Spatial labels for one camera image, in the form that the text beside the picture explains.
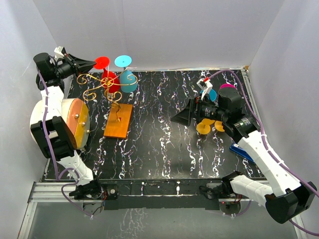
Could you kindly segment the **blue wine glass front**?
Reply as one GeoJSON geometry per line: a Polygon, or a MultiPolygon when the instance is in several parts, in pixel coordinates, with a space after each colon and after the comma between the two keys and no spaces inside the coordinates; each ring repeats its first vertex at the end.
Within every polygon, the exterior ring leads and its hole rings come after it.
{"type": "Polygon", "coordinates": [[[214,89],[211,89],[208,94],[205,94],[205,96],[210,100],[210,101],[215,101],[217,98],[217,93],[214,89]]]}

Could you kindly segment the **orange glass yellow base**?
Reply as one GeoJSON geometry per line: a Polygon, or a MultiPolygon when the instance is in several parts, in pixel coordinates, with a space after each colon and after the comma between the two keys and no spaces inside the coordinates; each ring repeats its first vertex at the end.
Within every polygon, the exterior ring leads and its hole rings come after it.
{"type": "Polygon", "coordinates": [[[215,121],[214,123],[215,129],[219,132],[225,132],[224,127],[221,121],[215,121]]]}
{"type": "Polygon", "coordinates": [[[203,119],[197,124],[196,130],[201,135],[209,134],[211,131],[211,125],[215,123],[215,120],[203,119]]]}

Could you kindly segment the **magenta wine glass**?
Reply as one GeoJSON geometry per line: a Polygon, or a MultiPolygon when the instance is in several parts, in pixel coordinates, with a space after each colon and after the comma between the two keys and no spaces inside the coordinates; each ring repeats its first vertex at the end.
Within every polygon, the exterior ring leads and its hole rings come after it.
{"type": "Polygon", "coordinates": [[[236,90],[236,87],[234,85],[231,84],[223,84],[220,86],[220,89],[224,89],[224,88],[232,88],[236,90]]]}

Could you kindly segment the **red wine glass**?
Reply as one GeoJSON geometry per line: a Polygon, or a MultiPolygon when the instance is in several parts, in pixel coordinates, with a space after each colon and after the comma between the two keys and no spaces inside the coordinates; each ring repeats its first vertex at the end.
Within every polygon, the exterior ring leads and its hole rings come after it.
{"type": "Polygon", "coordinates": [[[115,93],[120,90],[119,79],[117,75],[108,70],[110,65],[110,59],[106,56],[100,56],[95,59],[97,64],[94,66],[95,69],[103,70],[103,74],[101,77],[101,84],[103,88],[107,90],[109,93],[115,93]]]}

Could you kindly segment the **teal wine glass back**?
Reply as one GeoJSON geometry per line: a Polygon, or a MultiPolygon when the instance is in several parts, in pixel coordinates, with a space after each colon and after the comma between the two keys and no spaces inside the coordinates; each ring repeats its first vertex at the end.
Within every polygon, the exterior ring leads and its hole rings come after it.
{"type": "Polygon", "coordinates": [[[135,91],[138,86],[135,75],[127,69],[131,62],[132,59],[128,55],[120,55],[115,59],[115,65],[124,69],[119,77],[121,90],[124,93],[131,93],[135,91]]]}

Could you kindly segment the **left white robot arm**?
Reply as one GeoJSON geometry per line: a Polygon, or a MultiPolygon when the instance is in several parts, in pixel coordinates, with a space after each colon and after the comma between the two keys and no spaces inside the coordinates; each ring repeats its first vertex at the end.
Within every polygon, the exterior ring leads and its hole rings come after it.
{"type": "Polygon", "coordinates": [[[44,157],[52,161],[55,179],[59,181],[63,176],[58,171],[61,165],[75,180],[76,189],[69,194],[71,197],[99,199],[103,186],[79,155],[90,131],[88,108],[79,98],[64,97],[64,79],[88,73],[96,62],[68,54],[63,47],[55,49],[55,56],[39,53],[33,60],[42,99],[31,113],[31,136],[44,157]]]}

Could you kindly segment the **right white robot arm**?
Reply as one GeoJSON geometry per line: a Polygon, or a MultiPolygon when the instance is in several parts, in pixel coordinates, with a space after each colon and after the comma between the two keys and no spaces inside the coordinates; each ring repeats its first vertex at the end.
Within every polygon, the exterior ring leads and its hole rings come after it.
{"type": "Polygon", "coordinates": [[[275,161],[262,142],[261,130],[256,121],[242,112],[242,98],[235,88],[223,88],[218,92],[217,102],[208,98],[189,100],[184,110],[170,120],[190,126],[191,120],[197,123],[204,119],[220,121],[230,136],[248,155],[267,178],[264,185],[235,171],[222,179],[222,184],[210,189],[211,194],[223,193],[232,198],[236,194],[264,206],[269,215],[283,224],[307,210],[316,192],[312,182],[302,182],[283,168],[283,163],[275,161]]]}

